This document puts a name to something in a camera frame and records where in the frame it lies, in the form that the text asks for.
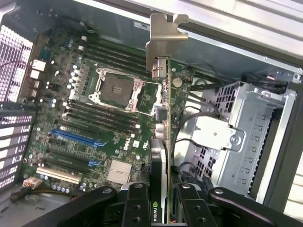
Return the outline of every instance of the screw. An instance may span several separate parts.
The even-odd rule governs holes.
[[[186,183],[186,184],[182,185],[182,188],[188,189],[188,188],[190,188],[190,185]]]
[[[139,183],[139,184],[136,184],[134,187],[135,187],[135,188],[142,188],[143,185],[142,185],[141,183]]]
[[[215,189],[214,193],[221,195],[223,194],[223,191],[221,189]]]
[[[104,194],[109,194],[109,193],[111,193],[111,192],[112,192],[112,190],[111,190],[110,188],[106,188],[106,189],[103,191]]]

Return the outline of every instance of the sticker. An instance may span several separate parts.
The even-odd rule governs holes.
[[[137,28],[146,30],[146,31],[150,31],[151,30],[151,27],[149,25],[141,24],[141,23],[136,22],[136,21],[134,21],[134,26],[137,27]]]
[[[140,141],[134,140],[133,147],[138,148],[139,144],[140,144]]]

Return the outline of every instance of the motherboard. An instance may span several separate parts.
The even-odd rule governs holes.
[[[150,161],[163,84],[145,68],[145,52],[56,26],[37,60],[29,90],[37,117],[20,179],[72,193],[139,181]],[[185,106],[193,73],[171,61],[171,116]]]

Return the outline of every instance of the wire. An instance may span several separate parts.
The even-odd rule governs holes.
[[[288,85],[288,82],[286,81],[272,80],[267,78],[266,75],[256,75],[250,72],[244,72],[241,81],[253,84],[276,94],[285,93]]]
[[[202,148],[202,147],[203,147],[203,145],[198,144],[198,143],[194,142],[192,139],[187,139],[187,138],[178,139],[178,140],[176,141],[176,143],[181,142],[181,141],[189,141],[189,142],[191,142],[192,144],[194,144],[194,145],[195,145],[196,147],[198,147],[198,148]]]
[[[187,66],[185,66],[185,69],[187,69],[190,65],[206,65],[208,66],[209,68],[212,69],[212,71],[215,73],[217,79],[220,81],[220,83],[222,84],[222,86],[225,86],[225,83],[223,82],[223,80],[220,78],[219,74],[217,73],[217,71],[214,69],[214,67],[209,64],[209,63],[206,63],[206,62],[193,62],[193,63],[190,63],[188,64]]]
[[[191,162],[183,162],[183,163],[181,163],[181,164],[179,165],[179,167],[178,167],[178,172],[181,173],[182,167],[184,167],[184,166],[186,166],[186,165],[191,165],[191,166],[194,168],[194,170],[195,170],[195,178],[198,178],[198,176],[197,176],[197,169],[196,169],[195,165],[192,164]]]
[[[171,142],[171,159],[172,159],[173,166],[175,165],[175,146],[176,146],[176,141],[177,141],[177,137],[178,137],[178,134],[179,134],[181,128],[190,119],[196,118],[196,117],[203,117],[203,116],[205,116],[205,117],[206,116],[207,117],[218,117],[219,114],[218,113],[214,113],[214,112],[195,113],[195,114],[192,114],[192,115],[188,116],[183,121],[181,121],[180,124],[179,124],[179,126],[176,128],[176,131],[174,133],[174,136],[173,136],[173,139],[172,139],[172,142]]]
[[[2,65],[0,66],[0,69],[2,69],[2,68],[3,68],[4,66],[6,66],[6,65],[9,65],[9,64],[12,64],[12,63],[21,63],[21,64],[24,64],[24,65],[27,64],[27,63],[24,62],[24,61],[9,61],[9,62],[6,62],[6,63],[2,64]]]

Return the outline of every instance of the metal expansion slot bracket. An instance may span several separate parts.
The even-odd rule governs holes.
[[[153,70],[153,64],[159,57],[171,57],[180,41],[188,40],[188,33],[178,31],[181,23],[189,21],[188,15],[173,16],[173,22],[167,21],[165,14],[151,14],[151,40],[146,44],[146,68]]]

